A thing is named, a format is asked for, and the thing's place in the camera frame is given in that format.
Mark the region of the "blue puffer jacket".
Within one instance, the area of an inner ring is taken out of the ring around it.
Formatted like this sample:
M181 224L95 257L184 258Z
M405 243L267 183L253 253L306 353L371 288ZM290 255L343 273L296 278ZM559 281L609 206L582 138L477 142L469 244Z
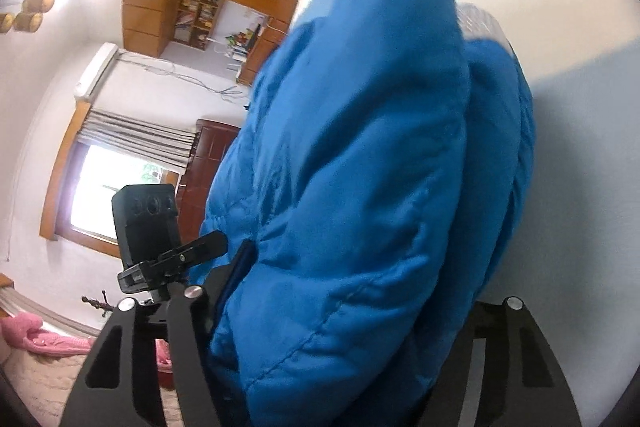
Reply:
M456 0L334 0L262 65L204 232L257 253L208 363L229 426L396 426L518 226L533 99Z

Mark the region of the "pink quilted blanket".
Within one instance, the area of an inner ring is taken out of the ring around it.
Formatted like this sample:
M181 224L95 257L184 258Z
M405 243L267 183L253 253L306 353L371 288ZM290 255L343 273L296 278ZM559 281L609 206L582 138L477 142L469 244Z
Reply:
M41 426L60 425L70 389L85 359L85 355L40 355L10 347L1 339L1 368Z

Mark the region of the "wooden framed window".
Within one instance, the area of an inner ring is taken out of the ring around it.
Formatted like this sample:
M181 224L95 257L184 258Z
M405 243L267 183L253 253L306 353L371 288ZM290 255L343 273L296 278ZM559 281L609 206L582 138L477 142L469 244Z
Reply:
M90 113L78 102L56 154L42 208L39 235L68 241L117 258L112 197L130 183L178 183L179 175L154 162L102 145L89 145L78 133Z

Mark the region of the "grey pleated curtain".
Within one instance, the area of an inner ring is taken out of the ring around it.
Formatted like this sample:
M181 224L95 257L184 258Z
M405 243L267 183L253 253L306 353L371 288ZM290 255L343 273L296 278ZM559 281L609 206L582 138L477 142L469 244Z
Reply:
M184 173L196 138L193 129L163 124L90 109L78 131L77 140L154 162L167 170Z

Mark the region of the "dark wooden headboard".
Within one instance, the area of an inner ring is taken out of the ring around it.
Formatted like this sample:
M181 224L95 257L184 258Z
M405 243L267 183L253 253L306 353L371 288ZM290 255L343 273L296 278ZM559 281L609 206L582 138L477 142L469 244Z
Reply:
M178 228L183 243L194 241L204 220L210 184L239 133L231 124L199 119L186 171L177 187Z

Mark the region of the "white air conditioner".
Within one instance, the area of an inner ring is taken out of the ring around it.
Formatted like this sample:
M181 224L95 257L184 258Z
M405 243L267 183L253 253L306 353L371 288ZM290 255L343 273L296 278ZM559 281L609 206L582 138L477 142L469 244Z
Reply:
M119 47L115 43L106 42L99 47L74 88L74 99L77 102L91 103L96 98L118 56Z

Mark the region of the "wooden desk with clutter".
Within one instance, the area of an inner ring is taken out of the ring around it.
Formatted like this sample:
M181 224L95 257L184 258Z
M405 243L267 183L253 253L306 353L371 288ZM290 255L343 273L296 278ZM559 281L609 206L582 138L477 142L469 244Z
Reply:
M244 31L232 37L231 56L240 60L236 80L251 86L271 53L288 35L288 23L270 16L258 23L255 30Z

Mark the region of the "wooden ceiling lamp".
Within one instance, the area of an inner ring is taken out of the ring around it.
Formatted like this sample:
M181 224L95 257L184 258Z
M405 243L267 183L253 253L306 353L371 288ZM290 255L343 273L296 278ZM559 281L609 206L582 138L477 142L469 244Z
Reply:
M1 33L10 30L33 34L42 25L44 14L54 7L55 0L22 0L1 3Z

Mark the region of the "blue and white bedsheet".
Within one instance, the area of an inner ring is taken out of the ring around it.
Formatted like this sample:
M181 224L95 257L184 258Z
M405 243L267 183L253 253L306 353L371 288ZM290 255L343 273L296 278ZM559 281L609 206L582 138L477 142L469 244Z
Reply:
M459 0L492 14L534 96L532 186L485 298L521 297L600 424L639 365L639 0ZM294 20L334 0L298 0Z

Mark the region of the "wall bookshelf with items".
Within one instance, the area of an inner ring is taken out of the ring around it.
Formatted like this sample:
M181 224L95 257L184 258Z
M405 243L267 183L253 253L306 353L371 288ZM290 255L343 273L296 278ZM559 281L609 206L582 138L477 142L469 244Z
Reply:
M224 0L179 0L172 41L205 51L223 6Z

